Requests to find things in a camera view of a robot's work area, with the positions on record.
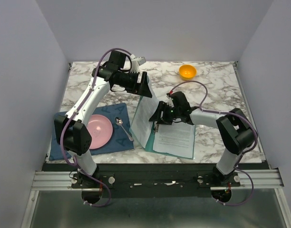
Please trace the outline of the teal folder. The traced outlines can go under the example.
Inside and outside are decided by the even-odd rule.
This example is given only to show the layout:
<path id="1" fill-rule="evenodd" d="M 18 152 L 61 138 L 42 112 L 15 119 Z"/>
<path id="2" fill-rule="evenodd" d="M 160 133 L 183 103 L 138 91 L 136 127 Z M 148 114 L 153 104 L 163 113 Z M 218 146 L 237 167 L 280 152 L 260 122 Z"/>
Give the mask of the teal folder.
<path id="1" fill-rule="evenodd" d="M 155 138 L 155 133 L 154 133 L 154 122 L 153 122 L 153 126 L 152 126 L 152 131 L 151 131 L 150 137 L 149 137 L 149 139 L 147 141 L 146 147 L 143 148 L 145 151 L 147 151 L 147 152 L 155 152 L 155 151 L 153 151 L 154 138 Z"/>

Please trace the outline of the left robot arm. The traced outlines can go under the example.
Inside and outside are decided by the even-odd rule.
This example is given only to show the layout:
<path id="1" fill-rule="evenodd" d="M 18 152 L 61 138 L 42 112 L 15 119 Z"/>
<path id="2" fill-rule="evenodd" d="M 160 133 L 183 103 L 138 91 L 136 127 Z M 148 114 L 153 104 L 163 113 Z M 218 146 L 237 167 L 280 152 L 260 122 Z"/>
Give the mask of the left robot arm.
<path id="1" fill-rule="evenodd" d="M 65 115 L 54 119 L 56 139 L 64 160 L 83 174 L 82 181 L 89 188 L 98 184 L 99 169 L 89 150 L 91 135 L 87 124 L 102 98 L 114 85 L 134 95 L 152 97 L 147 72 L 139 70 L 146 62 L 144 57 L 136 57 L 122 48 L 112 48 L 105 55 L 109 55 L 108 60 L 99 60 L 79 100 Z"/>

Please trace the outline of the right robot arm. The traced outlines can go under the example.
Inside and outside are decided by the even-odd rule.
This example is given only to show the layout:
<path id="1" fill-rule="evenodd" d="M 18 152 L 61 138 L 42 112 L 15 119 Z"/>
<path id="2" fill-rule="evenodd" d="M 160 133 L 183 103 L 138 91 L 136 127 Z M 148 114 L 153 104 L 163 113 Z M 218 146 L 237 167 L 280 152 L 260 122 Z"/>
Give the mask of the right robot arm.
<path id="1" fill-rule="evenodd" d="M 239 108 L 229 112 L 204 110 L 200 106 L 190 106 L 183 92 L 168 93 L 167 96 L 169 102 L 158 102 L 149 121 L 171 125 L 179 119 L 181 123 L 218 129 L 225 150 L 213 168 L 212 180 L 215 185 L 223 186 L 242 156 L 256 146 L 258 134 L 254 127 Z"/>

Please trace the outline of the printed paper sheet bottom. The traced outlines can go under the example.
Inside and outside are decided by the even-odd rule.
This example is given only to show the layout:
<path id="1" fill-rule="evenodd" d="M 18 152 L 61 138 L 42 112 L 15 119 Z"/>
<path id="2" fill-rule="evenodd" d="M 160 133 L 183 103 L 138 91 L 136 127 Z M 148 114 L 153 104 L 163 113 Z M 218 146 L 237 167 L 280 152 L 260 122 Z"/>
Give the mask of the printed paper sheet bottom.
<path id="1" fill-rule="evenodd" d="M 195 126 L 185 123 L 162 125 L 155 133 L 153 151 L 186 159 L 194 158 Z"/>

